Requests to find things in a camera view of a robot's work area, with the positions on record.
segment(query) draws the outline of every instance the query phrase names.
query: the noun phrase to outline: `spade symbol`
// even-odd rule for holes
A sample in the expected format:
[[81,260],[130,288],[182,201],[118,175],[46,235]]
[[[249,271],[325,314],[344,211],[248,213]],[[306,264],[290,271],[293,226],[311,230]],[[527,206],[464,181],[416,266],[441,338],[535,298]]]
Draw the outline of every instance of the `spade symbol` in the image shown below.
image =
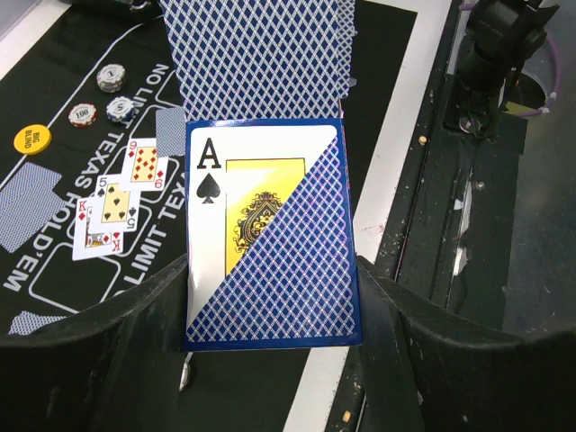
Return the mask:
[[218,198],[220,196],[220,187],[214,180],[212,175],[208,174],[206,178],[202,180],[198,190],[196,191],[198,198],[205,198],[202,204],[214,204],[212,198]]

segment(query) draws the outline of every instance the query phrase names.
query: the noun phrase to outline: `gray surface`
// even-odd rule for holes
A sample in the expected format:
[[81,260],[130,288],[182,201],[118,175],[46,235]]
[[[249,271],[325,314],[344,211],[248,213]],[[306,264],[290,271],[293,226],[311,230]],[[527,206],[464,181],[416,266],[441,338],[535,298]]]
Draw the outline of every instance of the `gray surface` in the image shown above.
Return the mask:
[[[545,334],[576,322],[576,3],[561,2],[548,25],[563,60],[563,85],[552,113],[531,120],[520,161],[504,330]],[[552,86],[547,50],[526,65]]]
[[0,0],[0,39],[38,0]]

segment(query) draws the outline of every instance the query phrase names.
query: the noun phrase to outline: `poker chip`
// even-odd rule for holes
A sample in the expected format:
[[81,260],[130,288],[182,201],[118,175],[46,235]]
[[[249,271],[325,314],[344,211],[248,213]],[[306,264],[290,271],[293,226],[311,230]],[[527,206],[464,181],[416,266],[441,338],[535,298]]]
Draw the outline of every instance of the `poker chip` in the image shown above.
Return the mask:
[[98,118],[98,111],[91,103],[80,103],[70,110],[68,120],[76,128],[85,128]]
[[112,99],[106,107],[106,115],[113,122],[129,121],[135,114],[136,107],[134,106],[134,102],[125,96]]
[[96,82],[103,92],[116,93],[126,82],[126,69],[122,65],[106,65],[96,75]]
[[31,124],[14,137],[14,148],[23,155],[36,155],[52,142],[52,134],[43,124]]

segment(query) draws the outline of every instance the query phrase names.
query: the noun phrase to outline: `poker table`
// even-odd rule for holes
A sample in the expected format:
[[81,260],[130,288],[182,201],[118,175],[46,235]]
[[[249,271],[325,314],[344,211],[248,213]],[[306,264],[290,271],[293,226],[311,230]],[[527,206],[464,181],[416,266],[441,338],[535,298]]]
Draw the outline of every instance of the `poker table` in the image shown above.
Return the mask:
[[[357,84],[343,108],[355,243],[373,262],[404,159],[418,145],[414,129],[451,3],[358,1]],[[151,277],[186,252],[186,221],[184,159],[171,157],[166,188],[142,195],[138,230],[125,234],[123,253],[71,259],[77,199],[94,191],[98,176],[121,172],[128,140],[156,136],[157,110],[181,103],[161,18],[135,24],[44,0],[0,40],[0,52],[0,188],[32,162],[62,174],[54,192],[67,202],[18,250],[0,248],[0,331],[8,333],[23,311],[66,317]],[[121,94],[139,103],[132,121],[112,123],[104,115],[112,96],[99,90],[95,74],[110,63],[127,70]],[[99,119],[74,128],[68,112],[85,102],[96,106]],[[14,135],[33,123],[47,125],[52,142],[23,156],[14,150]],[[3,220],[2,229],[17,230],[18,223]],[[364,394],[357,348],[200,353],[193,361],[198,374],[181,393],[178,430],[354,430],[358,424]],[[352,420],[343,420],[346,411]]]

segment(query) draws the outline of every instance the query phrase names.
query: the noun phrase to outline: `cable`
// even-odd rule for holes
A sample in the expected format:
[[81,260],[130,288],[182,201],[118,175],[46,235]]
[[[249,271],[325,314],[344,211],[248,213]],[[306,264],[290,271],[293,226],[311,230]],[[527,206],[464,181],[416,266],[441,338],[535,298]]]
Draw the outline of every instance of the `cable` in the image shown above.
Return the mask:
[[550,46],[550,51],[552,52],[552,61],[555,69],[555,76],[554,76],[554,87],[553,91],[550,93],[550,96],[546,99],[544,106],[541,106],[537,110],[522,112],[517,114],[518,117],[522,117],[523,119],[528,119],[530,117],[536,117],[542,114],[550,113],[550,109],[555,104],[556,99],[558,99],[558,92],[560,91],[560,87],[562,86],[563,80],[563,72],[562,72],[562,60],[560,58],[560,51],[558,50],[558,46],[554,41],[554,37],[550,32],[546,36],[546,41]]

